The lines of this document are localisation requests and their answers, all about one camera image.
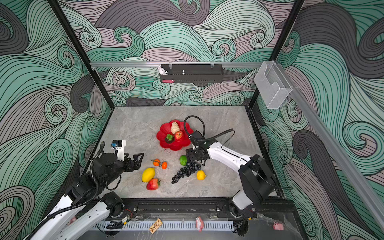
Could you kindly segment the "green fake lime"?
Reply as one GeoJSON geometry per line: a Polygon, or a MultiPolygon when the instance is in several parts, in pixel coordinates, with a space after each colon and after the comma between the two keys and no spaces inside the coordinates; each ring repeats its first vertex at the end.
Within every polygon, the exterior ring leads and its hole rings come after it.
{"type": "Polygon", "coordinates": [[[186,156],[186,155],[182,155],[182,156],[180,156],[179,161],[180,161],[180,164],[181,164],[182,166],[186,166],[186,165],[187,165],[187,162],[188,162],[187,156],[186,156]]]}

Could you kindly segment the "large yellow fake lemon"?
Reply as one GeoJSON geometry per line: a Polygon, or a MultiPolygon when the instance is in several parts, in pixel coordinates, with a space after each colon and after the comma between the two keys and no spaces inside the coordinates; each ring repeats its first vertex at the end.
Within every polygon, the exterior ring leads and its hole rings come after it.
{"type": "Polygon", "coordinates": [[[142,182],[148,183],[150,180],[152,180],[156,175],[155,168],[147,168],[143,171],[142,174],[142,182]]]}

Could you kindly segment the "small yellow fake lemon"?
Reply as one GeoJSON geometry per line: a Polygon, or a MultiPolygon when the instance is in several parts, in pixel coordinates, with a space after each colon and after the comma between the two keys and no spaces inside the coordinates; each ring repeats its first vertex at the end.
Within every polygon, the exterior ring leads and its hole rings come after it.
{"type": "Polygon", "coordinates": [[[206,177],[207,177],[207,175],[205,174],[204,171],[200,170],[200,171],[197,172],[197,179],[199,181],[204,180],[206,177]]]}

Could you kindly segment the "red flower-shaped fruit bowl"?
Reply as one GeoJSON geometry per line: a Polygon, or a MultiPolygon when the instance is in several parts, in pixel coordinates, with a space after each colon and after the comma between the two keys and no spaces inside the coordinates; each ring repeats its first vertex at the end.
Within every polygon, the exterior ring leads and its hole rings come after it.
{"type": "Polygon", "coordinates": [[[168,123],[162,124],[160,127],[160,130],[157,133],[157,139],[160,141],[160,146],[164,149],[170,149],[172,151],[178,151],[181,150],[184,147],[187,147],[191,144],[191,141],[187,135],[187,132],[189,134],[192,134],[194,131],[190,128],[189,124],[186,124],[186,127],[184,127],[184,122],[181,122],[179,120],[172,120],[168,123]],[[165,138],[167,134],[171,133],[171,124],[172,122],[177,122],[180,127],[180,131],[184,132],[184,137],[181,141],[174,141],[171,144],[167,144],[165,142],[165,138]]]}

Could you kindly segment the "red wrinkled fake pepper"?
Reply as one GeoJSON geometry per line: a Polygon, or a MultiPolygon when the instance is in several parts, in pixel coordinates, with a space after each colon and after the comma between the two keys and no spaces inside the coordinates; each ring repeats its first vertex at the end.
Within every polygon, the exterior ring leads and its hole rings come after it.
{"type": "Polygon", "coordinates": [[[181,141],[184,137],[184,132],[183,131],[177,131],[175,133],[175,140],[176,141],[181,141]]]}

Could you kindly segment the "red fake strawberry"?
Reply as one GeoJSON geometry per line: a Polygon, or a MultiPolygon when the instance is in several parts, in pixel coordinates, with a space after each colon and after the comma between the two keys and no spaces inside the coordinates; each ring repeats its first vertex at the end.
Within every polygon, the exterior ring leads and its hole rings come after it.
{"type": "Polygon", "coordinates": [[[154,191],[157,190],[161,185],[161,181],[158,178],[153,178],[147,183],[147,190],[154,191]]]}

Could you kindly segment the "cream white fake pear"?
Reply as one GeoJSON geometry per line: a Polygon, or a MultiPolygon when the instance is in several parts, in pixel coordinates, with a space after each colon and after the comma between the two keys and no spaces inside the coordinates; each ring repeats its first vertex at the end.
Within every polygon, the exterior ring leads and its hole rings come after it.
{"type": "Polygon", "coordinates": [[[171,133],[173,135],[175,135],[179,131],[180,131],[179,124],[177,122],[172,122],[172,124],[171,124],[171,133]]]}

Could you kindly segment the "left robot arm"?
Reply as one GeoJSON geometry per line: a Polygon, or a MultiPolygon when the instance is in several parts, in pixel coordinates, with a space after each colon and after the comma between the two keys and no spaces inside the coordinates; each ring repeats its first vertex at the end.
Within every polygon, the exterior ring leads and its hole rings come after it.
{"type": "Polygon", "coordinates": [[[76,240],[108,217],[123,227],[133,213],[109,185],[124,172],[139,170],[144,153],[132,158],[124,151],[126,142],[114,140],[113,153],[105,153],[105,143],[91,160],[89,170],[75,179],[54,209],[26,237],[28,240],[76,240]]]}

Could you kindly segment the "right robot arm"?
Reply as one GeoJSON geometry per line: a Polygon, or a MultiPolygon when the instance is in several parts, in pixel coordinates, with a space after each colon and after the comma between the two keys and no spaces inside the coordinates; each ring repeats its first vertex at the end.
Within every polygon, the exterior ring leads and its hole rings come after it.
{"type": "Polygon", "coordinates": [[[184,130],[191,141],[192,147],[186,150],[189,162],[200,163],[202,166],[207,160],[218,161],[238,173],[242,189],[229,200],[229,211],[235,217],[242,217],[243,211],[250,206],[258,207],[272,193],[280,190],[292,190],[291,187],[277,186],[277,180],[272,169],[259,155],[248,156],[240,154],[218,142],[217,138],[228,133],[235,133],[234,129],[226,130],[218,135],[205,138],[205,123],[197,116],[188,116],[184,120],[184,130]],[[194,118],[203,125],[203,132],[189,133],[187,120],[194,118]]]}

